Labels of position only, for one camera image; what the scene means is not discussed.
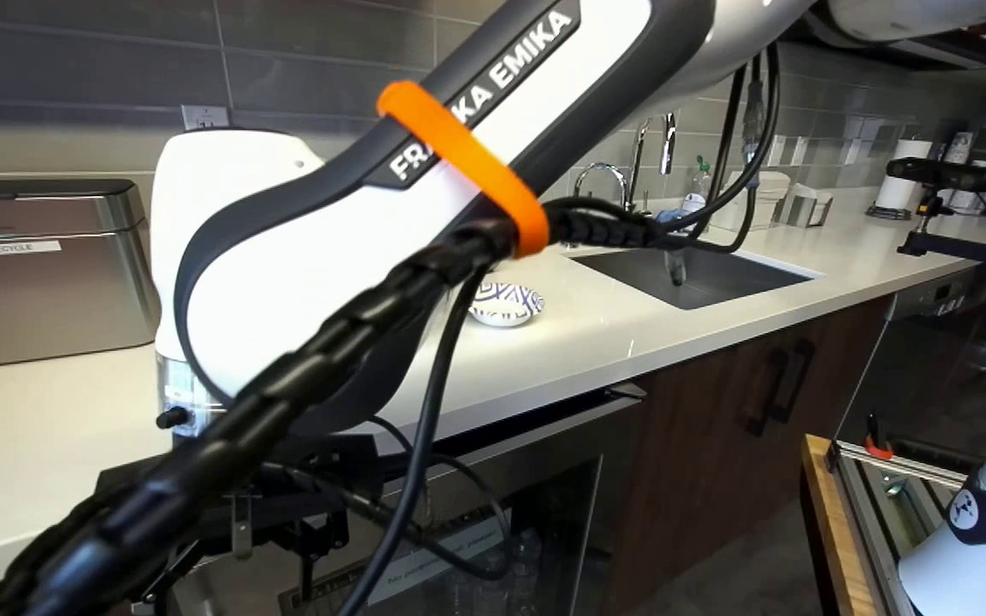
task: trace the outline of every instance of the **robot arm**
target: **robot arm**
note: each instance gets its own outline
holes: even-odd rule
[[[659,82],[723,79],[807,4],[518,0],[425,88],[541,193]],[[485,200],[395,120],[323,167],[295,139],[263,134],[189,134],[169,143],[154,178],[151,253],[163,407],[189,411],[179,436],[197,436],[342,300],[484,209]],[[314,411],[295,430],[340,430],[356,423],[342,407],[382,407],[395,393],[382,385],[399,379],[417,340],[399,337],[390,366],[361,369],[333,399],[340,411]]]
[[[807,4],[511,0],[425,88],[541,193],[659,82],[706,87],[727,74]],[[291,417],[302,421],[295,430],[323,438],[376,411],[417,348],[421,314],[390,340],[387,359],[361,366],[347,356],[356,377],[323,379],[314,393],[328,390],[328,399],[283,398],[291,372],[323,366],[287,348],[323,326],[314,348],[335,333],[326,317],[356,290],[455,226],[490,215],[490,203],[462,175],[390,120],[323,167],[295,139],[261,139],[258,151],[238,151],[246,175],[237,178],[202,163],[222,147],[238,143],[179,137],[157,167],[151,209],[163,312],[154,345],[169,359],[169,385],[190,379],[171,386],[171,398],[202,405],[190,407],[197,414],[212,414],[210,398],[244,414],[218,417],[197,446],[169,455],[148,487],[72,539],[23,589],[35,613],[100,608],[125,589],[141,561],[161,561],[197,502],[254,469]]]

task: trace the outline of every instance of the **wall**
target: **wall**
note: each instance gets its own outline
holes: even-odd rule
[[[237,128],[287,129],[333,159],[369,128],[382,82],[425,74],[493,6],[0,0],[0,175],[118,175],[148,193],[161,143],[182,129],[182,106],[227,106]],[[648,129],[644,162],[654,167],[666,109],[678,112],[678,167],[694,153],[711,159],[727,82],[697,96],[658,91],[585,162],[631,163],[632,134]],[[875,184],[897,137],[941,137],[956,123],[979,128],[986,147],[986,82],[786,46],[769,167],[823,187]],[[680,175],[648,172],[639,187],[673,195]]]
[[[323,159],[425,74],[495,0],[0,0],[0,178],[151,184],[182,106],[291,129]]]

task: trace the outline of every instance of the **kitchen sink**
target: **kitchen sink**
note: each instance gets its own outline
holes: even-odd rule
[[[678,256],[627,250],[575,260],[686,312],[807,281],[793,269],[711,250],[678,250]]]

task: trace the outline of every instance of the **faucet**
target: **faucet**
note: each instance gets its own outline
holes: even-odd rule
[[[627,203],[627,175],[610,162],[594,162],[585,172],[577,172],[570,182],[570,195],[581,195],[581,184],[593,172],[605,172],[610,178],[615,178],[615,203],[624,205]]]
[[[664,134],[659,134],[659,175],[672,175],[673,163],[673,112],[664,112]]]

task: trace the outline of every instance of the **wooden cabinet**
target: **wooden cabinet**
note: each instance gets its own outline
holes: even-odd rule
[[[868,300],[639,379],[638,462],[610,613],[776,512],[800,487],[800,436],[833,436],[891,300]]]

